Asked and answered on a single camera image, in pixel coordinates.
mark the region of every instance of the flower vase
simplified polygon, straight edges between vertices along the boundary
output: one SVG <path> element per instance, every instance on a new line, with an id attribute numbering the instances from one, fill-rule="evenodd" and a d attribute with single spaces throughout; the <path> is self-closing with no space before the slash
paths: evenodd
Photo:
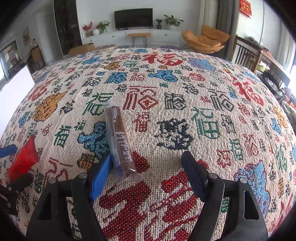
<path id="1" fill-rule="evenodd" d="M 169 25 L 168 29 L 171 31 L 176 31 L 176 26 L 175 25 Z"/>
<path id="2" fill-rule="evenodd" d="M 107 32 L 107 29 L 105 29 L 105 28 L 100 30 L 100 34 L 106 33 L 106 32 Z"/>
<path id="3" fill-rule="evenodd" d="M 100 31 L 96 28 L 93 30 L 93 35 L 97 36 L 99 35 Z"/>

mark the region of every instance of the red object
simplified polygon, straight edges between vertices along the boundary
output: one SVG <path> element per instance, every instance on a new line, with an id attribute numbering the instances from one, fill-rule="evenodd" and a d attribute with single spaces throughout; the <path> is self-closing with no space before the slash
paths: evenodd
<path id="1" fill-rule="evenodd" d="M 27 143 L 15 157 L 11 168 L 8 171 L 9 182 L 13 182 L 26 174 L 29 169 L 39 161 L 34 139 L 34 135 L 31 135 Z"/>
<path id="2" fill-rule="evenodd" d="M 88 30 L 91 29 L 91 26 L 92 26 L 92 22 L 90 22 L 89 25 L 86 25 L 86 24 L 85 24 L 85 25 L 82 27 L 82 29 L 83 29 L 84 31 L 88 31 Z"/>
<path id="3" fill-rule="evenodd" d="M 239 11 L 247 17 L 252 16 L 251 4 L 247 0 L 239 0 Z"/>

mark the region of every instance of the woven tablecloth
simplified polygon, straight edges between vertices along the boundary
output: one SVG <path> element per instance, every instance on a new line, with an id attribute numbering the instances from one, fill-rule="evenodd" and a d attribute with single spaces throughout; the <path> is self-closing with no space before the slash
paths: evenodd
<path id="1" fill-rule="evenodd" d="M 19 195 L 19 215 L 12 217 L 24 234 L 47 181 L 74 178 L 109 148 L 102 107 L 109 100 L 121 105 L 143 179 L 116 185 L 113 171 L 109 176 L 94 203 L 108 239 L 188 238 L 202 202 L 181 167 L 185 150 L 223 179 L 245 177 L 269 233 L 295 200 L 295 134 L 271 92 L 244 67 L 180 50 L 115 49 L 56 62 L 33 78 L 36 86 L 0 141 L 19 151 L 36 137 L 34 182 Z M 3 185 L 14 156 L 0 160 Z M 73 201 L 67 202 L 81 239 Z M 215 239 L 227 204 L 224 199 Z"/>

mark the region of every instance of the curtain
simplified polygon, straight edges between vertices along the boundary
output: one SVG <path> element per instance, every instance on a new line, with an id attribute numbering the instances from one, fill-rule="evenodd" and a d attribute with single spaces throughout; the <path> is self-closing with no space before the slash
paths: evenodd
<path id="1" fill-rule="evenodd" d="M 224 48 L 220 51 L 220 58 L 230 59 L 237 30 L 239 18 L 239 0 L 219 0 L 218 3 L 218 30 L 230 35 L 230 39 L 224 43 Z"/>
<path id="2" fill-rule="evenodd" d="M 202 33 L 202 25 L 216 28 L 219 0 L 200 0 L 197 36 Z"/>
<path id="3" fill-rule="evenodd" d="M 276 60 L 288 72 L 290 72 L 293 64 L 295 49 L 296 44 L 291 34 L 289 33 L 285 25 L 281 23 L 281 42 Z"/>

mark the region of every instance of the blue cloud pattern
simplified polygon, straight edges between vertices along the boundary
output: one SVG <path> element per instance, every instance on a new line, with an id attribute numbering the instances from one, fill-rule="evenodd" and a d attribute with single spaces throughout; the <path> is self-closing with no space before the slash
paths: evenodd
<path id="1" fill-rule="evenodd" d="M 295 144 L 293 145 L 292 143 L 291 143 L 291 146 L 292 146 L 292 156 L 294 158 L 294 161 L 296 161 L 296 146 Z"/>
<path id="2" fill-rule="evenodd" d="M 275 118 L 271 118 L 272 124 L 270 124 L 271 128 L 276 131 L 280 136 L 282 136 L 282 132 L 281 132 L 281 128 L 279 127 L 279 125 L 276 122 Z"/>
<path id="3" fill-rule="evenodd" d="M 84 143 L 85 149 L 93 151 L 97 158 L 101 158 L 104 152 L 109 149 L 105 122 L 95 123 L 93 132 L 88 135 L 80 133 L 77 141 Z"/>
<path id="4" fill-rule="evenodd" d="M 216 69 L 213 65 L 210 65 L 206 59 L 189 58 L 188 63 L 195 68 L 205 69 L 208 71 L 215 71 Z"/>
<path id="5" fill-rule="evenodd" d="M 35 83 L 38 84 L 40 81 L 43 81 L 45 79 L 45 77 L 48 75 L 50 71 L 47 71 L 45 73 L 43 73 L 42 75 L 40 75 L 36 80 Z"/>
<path id="6" fill-rule="evenodd" d="M 146 49 L 136 49 L 136 50 L 133 50 L 133 52 L 147 53 L 148 51 Z"/>
<path id="7" fill-rule="evenodd" d="M 263 216 L 265 217 L 270 202 L 269 192 L 265 189 L 266 172 L 263 166 L 263 161 L 259 161 L 257 165 L 247 164 L 245 168 L 239 169 L 234 174 L 234 180 L 244 177 L 248 180 L 255 197 L 258 200 Z"/>
<path id="8" fill-rule="evenodd" d="M 27 117 L 30 114 L 29 112 L 25 112 L 24 115 L 18 120 L 18 123 L 20 124 L 20 128 L 22 128 L 24 126 L 24 124 L 26 123 Z"/>
<path id="9" fill-rule="evenodd" d="M 250 77 L 251 79 L 253 79 L 256 83 L 258 82 L 258 79 L 251 73 L 244 71 L 243 72 L 246 76 Z"/>
<path id="10" fill-rule="evenodd" d="M 91 57 L 91 58 L 89 58 L 89 59 L 83 61 L 82 64 L 93 64 L 93 63 L 95 63 L 95 62 L 97 62 L 97 61 L 99 61 L 99 60 L 100 60 L 99 57 L 96 57 L 96 58 Z"/>

